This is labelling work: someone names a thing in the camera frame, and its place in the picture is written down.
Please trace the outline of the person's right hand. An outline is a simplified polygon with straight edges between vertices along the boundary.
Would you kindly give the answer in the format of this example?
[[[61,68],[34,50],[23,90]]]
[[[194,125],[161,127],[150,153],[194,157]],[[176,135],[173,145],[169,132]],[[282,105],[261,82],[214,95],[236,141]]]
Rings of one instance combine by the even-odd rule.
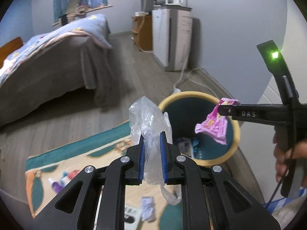
[[[279,146],[280,142],[281,141],[278,139],[277,133],[275,133],[273,137],[273,144],[275,144],[274,157],[276,158],[275,170],[276,170],[277,183],[279,183],[283,174],[285,173],[287,168],[286,161],[290,158],[291,155],[291,150],[288,150],[287,152],[281,150]],[[306,150],[307,150],[306,139],[304,139],[301,142],[297,143],[297,145],[295,146],[295,152],[292,158],[306,159],[307,157]]]

